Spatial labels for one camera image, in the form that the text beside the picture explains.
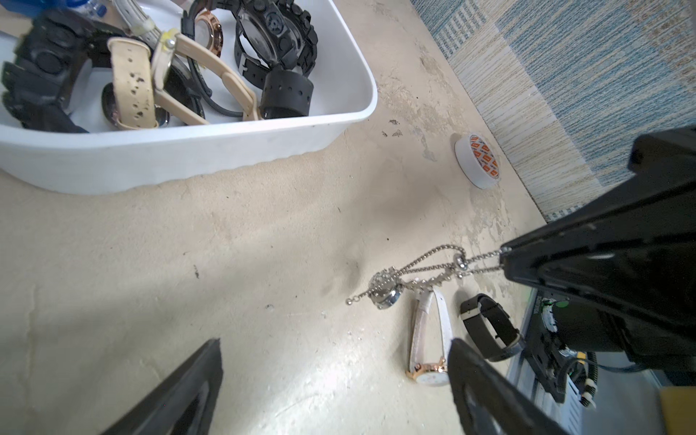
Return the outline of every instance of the white plastic container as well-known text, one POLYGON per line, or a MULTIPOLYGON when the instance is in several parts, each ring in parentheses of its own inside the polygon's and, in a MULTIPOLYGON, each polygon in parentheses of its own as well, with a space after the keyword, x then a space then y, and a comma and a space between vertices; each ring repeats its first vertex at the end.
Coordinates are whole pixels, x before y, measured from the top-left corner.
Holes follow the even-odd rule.
MULTIPOLYGON (((95 195, 325 148, 348 125, 374 111, 377 85, 333 2, 297 3, 312 14, 319 36, 317 64, 309 76, 315 90, 308 117, 239 122, 206 105, 211 125, 176 127, 180 121, 172 119, 166 128, 120 132, 101 110, 101 91, 111 80, 111 71, 95 70, 86 93, 89 98, 71 116, 91 134, 22 129, 0 104, 0 168, 44 189, 95 195)), ((146 0, 141 5, 160 29, 179 26, 181 10, 169 0, 146 0)), ((214 13, 225 36, 221 58, 234 65, 235 19, 227 10, 214 13)), ((14 46, 14 38, 0 33, 0 60, 12 61, 14 46)), ((219 79, 209 71, 204 76, 214 100, 229 109, 239 108, 219 79)))

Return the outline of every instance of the wire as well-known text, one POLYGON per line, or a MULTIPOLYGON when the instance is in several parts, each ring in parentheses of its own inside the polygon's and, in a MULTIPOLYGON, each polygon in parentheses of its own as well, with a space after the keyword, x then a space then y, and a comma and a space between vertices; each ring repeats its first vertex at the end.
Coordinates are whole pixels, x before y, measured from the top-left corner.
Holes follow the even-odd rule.
POLYGON ((589 365, 594 365, 596 367, 601 368, 602 370, 606 370, 607 372, 612 372, 612 373, 636 373, 636 372, 641 372, 643 370, 646 370, 646 367, 643 366, 642 364, 633 364, 629 365, 626 367, 610 367, 607 365, 602 365, 598 364, 596 361, 591 361, 589 359, 585 358, 569 358, 561 367, 561 370, 558 371, 558 375, 556 376, 556 385, 563 385, 564 381, 563 378, 567 376, 568 370, 570 370, 570 367, 578 362, 582 361, 584 363, 587 363, 589 365))

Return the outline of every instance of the silver chain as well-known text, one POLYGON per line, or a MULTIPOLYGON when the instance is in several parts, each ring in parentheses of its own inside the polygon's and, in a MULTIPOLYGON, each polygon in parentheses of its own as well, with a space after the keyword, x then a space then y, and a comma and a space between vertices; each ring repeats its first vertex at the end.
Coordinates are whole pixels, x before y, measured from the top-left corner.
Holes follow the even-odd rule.
MULTIPOLYGON (((433 248, 430 251, 427 251, 425 254, 416 258, 414 261, 408 263, 406 266, 402 267, 399 270, 396 270, 395 268, 391 267, 388 269, 388 271, 390 272, 390 276, 393 277, 394 279, 401 281, 400 284, 403 285, 405 288, 412 290, 414 292, 422 292, 424 290, 432 290, 433 287, 441 285, 446 280, 452 279, 452 275, 457 275, 457 278, 463 278, 464 276, 469 276, 469 275, 474 275, 474 274, 486 274, 488 272, 494 272, 494 271, 500 270, 502 268, 502 266, 500 264, 497 266, 492 266, 492 267, 480 267, 478 269, 471 269, 471 268, 469 268, 469 266, 472 265, 473 263, 479 262, 481 260, 485 260, 487 258, 498 257, 498 256, 500 256, 500 254, 508 252, 508 251, 510 251, 510 248, 504 247, 504 248, 496 249, 495 251, 491 251, 488 253, 479 254, 479 255, 476 255, 472 258, 467 259, 466 252, 465 252, 464 248, 462 248, 461 246, 457 246, 457 245, 445 244, 445 245, 437 246, 436 248, 433 248), (433 266, 417 267, 415 269, 413 268, 413 266, 422 262, 423 260, 430 257, 431 255, 433 255, 439 251, 443 251, 445 249, 453 249, 455 251, 459 251, 459 253, 461 255, 456 255, 454 257, 454 262, 451 262, 451 263, 435 264, 433 266), (428 279, 424 279, 424 280, 421 280, 419 278, 415 278, 415 279, 410 280, 410 281, 403 281, 403 280, 399 279, 401 276, 406 275, 406 274, 416 274, 418 272, 426 272, 426 271, 433 271, 433 270, 439 270, 439 269, 444 269, 444 271, 437 276, 433 276, 432 278, 428 278, 428 279)), ((348 299, 346 299, 346 304, 352 305, 353 302, 358 302, 363 297, 370 296, 373 292, 375 292, 377 290, 381 290, 381 286, 382 285, 378 285, 376 287, 370 287, 367 289, 367 291, 362 292, 362 293, 358 294, 357 296, 349 297, 348 299)))

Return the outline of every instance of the yellow object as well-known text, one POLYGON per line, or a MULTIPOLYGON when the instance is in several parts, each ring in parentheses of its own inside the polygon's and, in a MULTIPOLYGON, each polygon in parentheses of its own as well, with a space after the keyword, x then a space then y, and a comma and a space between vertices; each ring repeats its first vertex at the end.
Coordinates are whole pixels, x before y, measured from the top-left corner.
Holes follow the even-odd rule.
POLYGON ((667 435, 693 434, 696 427, 696 387, 662 388, 660 400, 667 435))

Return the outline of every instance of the roll of tape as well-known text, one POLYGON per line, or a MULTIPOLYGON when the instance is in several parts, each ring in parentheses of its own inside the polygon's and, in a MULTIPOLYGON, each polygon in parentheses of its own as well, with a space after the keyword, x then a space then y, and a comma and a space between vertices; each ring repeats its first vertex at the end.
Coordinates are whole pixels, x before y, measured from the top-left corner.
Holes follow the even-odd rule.
POLYGON ((488 189, 498 183, 498 160, 480 135, 469 134, 459 139, 454 152, 464 174, 476 187, 488 189))

